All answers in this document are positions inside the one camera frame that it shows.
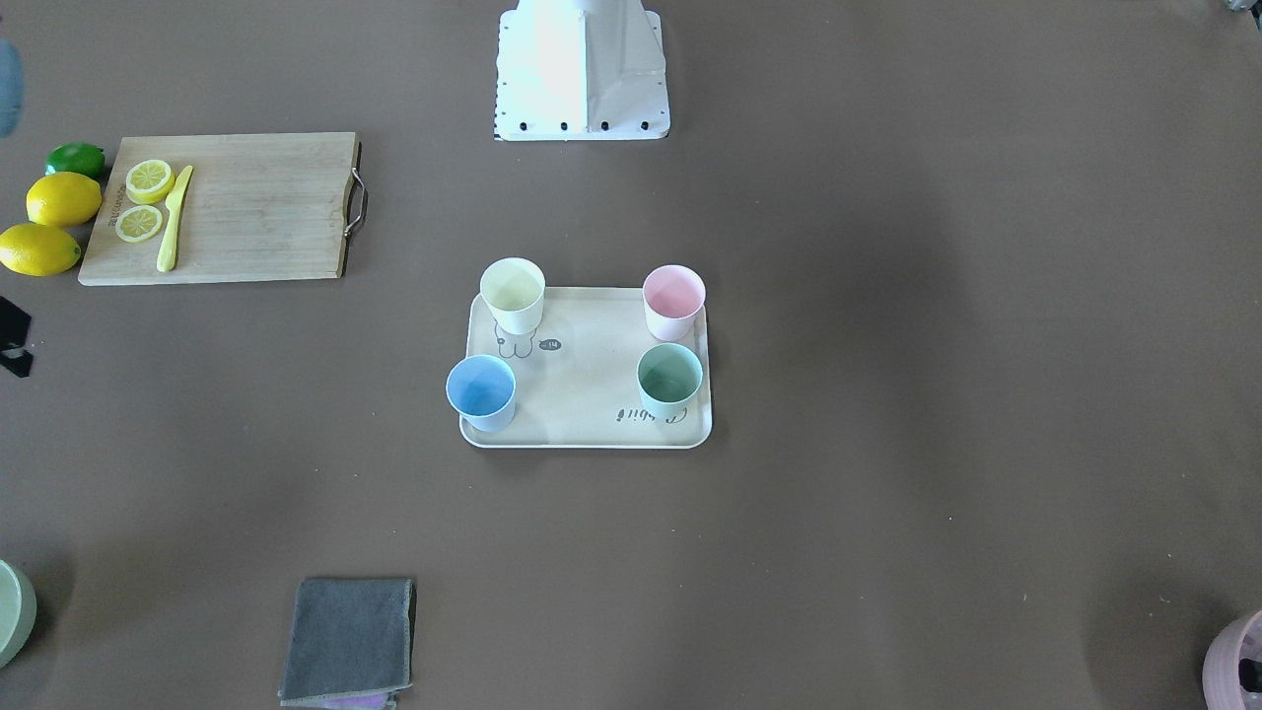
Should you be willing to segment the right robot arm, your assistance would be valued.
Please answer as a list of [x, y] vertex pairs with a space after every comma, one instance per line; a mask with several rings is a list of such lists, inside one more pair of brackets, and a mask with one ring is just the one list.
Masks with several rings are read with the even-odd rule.
[[16, 45], [0, 40], [0, 135], [10, 136], [16, 130], [27, 95], [27, 72]]

